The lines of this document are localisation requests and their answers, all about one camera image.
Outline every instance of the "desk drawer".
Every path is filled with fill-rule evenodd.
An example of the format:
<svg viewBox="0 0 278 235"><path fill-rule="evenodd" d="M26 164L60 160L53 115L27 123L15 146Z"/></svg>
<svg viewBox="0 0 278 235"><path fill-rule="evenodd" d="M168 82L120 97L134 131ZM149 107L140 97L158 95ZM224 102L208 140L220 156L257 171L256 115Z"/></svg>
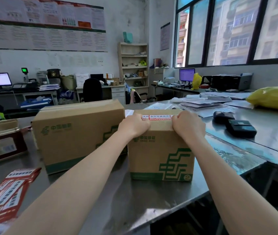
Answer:
<svg viewBox="0 0 278 235"><path fill-rule="evenodd" d="M120 86L120 87L112 87L112 92L121 92L125 91L125 87Z"/></svg>
<svg viewBox="0 0 278 235"><path fill-rule="evenodd" d="M125 92L112 92L112 97L124 97L125 96Z"/></svg>
<svg viewBox="0 0 278 235"><path fill-rule="evenodd" d="M125 97L124 97L124 96L120 96L120 97L112 97L112 99L113 99L113 100L119 100L119 101L120 101L120 103L121 103L122 105L124 105L124 104L125 104Z"/></svg>

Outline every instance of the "printer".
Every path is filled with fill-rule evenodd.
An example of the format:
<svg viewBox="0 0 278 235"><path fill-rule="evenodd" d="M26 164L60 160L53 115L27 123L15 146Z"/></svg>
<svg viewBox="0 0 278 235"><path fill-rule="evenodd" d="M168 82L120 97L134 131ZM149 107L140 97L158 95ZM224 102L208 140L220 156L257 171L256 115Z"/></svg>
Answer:
<svg viewBox="0 0 278 235"><path fill-rule="evenodd" d="M210 78L211 88L217 90L248 90L251 85L252 73L242 73L241 75L213 75Z"/></svg>
<svg viewBox="0 0 278 235"><path fill-rule="evenodd" d="M174 78L174 77L167 77L167 78L164 79L164 84L170 85L170 84L175 83L175 81L176 81L176 78Z"/></svg>

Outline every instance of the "black window frame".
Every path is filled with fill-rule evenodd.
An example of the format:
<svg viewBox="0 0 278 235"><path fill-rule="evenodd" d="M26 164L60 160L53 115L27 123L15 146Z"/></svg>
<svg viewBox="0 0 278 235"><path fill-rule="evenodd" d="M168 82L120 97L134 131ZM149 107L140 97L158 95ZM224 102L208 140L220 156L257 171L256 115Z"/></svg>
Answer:
<svg viewBox="0 0 278 235"><path fill-rule="evenodd" d="M266 13L267 4L268 4L269 0L260 0L260 6L259 6L258 13L256 16L254 30L248 40L248 42L250 42L250 48L249 48L246 63L245 64L233 64L233 65L213 65L213 66L207 65L207 59L208 59L208 55L209 55L209 51L210 51L209 45L210 45L210 40L211 40L211 31L212 31L212 26L213 26L213 16L214 16L214 11L215 11L216 0L209 0L206 29L205 29L205 35L204 35L205 39L204 39L204 45L203 45L202 62L200 64L189 64L189 51L190 51L190 38L191 38L191 32L192 32L193 7L195 4L197 4L200 1L202 1L202 0L192 0L190 3L188 3L178 9L179 0L176 0L176 15L175 15L176 19L175 19L175 35L174 35L174 54L173 54L173 67L174 68L198 68L198 67L278 64L278 58L254 59L256 48L258 45L259 36L261 33L261 28L263 25L263 20L264 20L265 13ZM189 27L187 30L188 31L187 40L184 41L187 46L186 56L184 58L185 66L184 67L176 67L176 58L177 58L177 54L178 54L177 41L179 39L179 36L178 36L179 30L178 30L178 26L177 26L178 18L179 18L179 13L181 11L184 11L187 8L189 8Z"/></svg>

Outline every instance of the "shelf board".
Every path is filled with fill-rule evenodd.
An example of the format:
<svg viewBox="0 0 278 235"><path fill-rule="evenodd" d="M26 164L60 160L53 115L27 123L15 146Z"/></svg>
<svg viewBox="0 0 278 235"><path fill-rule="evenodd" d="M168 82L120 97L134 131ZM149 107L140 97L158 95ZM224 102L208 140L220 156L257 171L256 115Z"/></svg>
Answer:
<svg viewBox="0 0 278 235"><path fill-rule="evenodd" d="M144 58L147 57L148 55L127 55L127 54L122 54L122 58Z"/></svg>
<svg viewBox="0 0 278 235"><path fill-rule="evenodd" d="M123 69L132 69L132 68L147 68L148 66L127 66L127 67L122 67Z"/></svg>
<svg viewBox="0 0 278 235"><path fill-rule="evenodd" d="M130 86L130 89L149 88L149 86Z"/></svg>
<svg viewBox="0 0 278 235"><path fill-rule="evenodd" d="M130 45L130 46L146 46L146 45L148 45L147 43L125 43L125 42L121 42L120 44Z"/></svg>
<svg viewBox="0 0 278 235"><path fill-rule="evenodd" d="M147 79L148 77L125 77L125 80L135 80L135 79Z"/></svg>

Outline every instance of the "metal table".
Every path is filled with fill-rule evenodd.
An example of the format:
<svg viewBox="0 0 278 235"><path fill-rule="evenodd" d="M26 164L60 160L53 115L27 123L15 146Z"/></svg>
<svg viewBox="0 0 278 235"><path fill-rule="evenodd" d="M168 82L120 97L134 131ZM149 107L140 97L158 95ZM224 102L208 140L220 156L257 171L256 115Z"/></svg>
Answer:
<svg viewBox="0 0 278 235"><path fill-rule="evenodd" d="M278 111L235 108L234 114L236 119L248 120L255 127L257 134L254 139L233 137L226 131L224 125L215 124L212 121L213 117L202 118L206 123L206 132L278 165Z"/></svg>
<svg viewBox="0 0 278 235"><path fill-rule="evenodd" d="M143 103L127 106L142 109ZM20 126L28 126L32 117L20 119ZM35 149L31 133L24 135L28 154L0 162L0 183L15 169L42 167L31 184L19 214L22 213L51 183L63 173L48 176L40 155ZM227 142L207 134L206 139L240 175L259 168L266 161ZM197 161L191 183L173 181L131 180L128 158L119 157L108 181L89 213L80 234L132 234L209 193Z"/></svg>

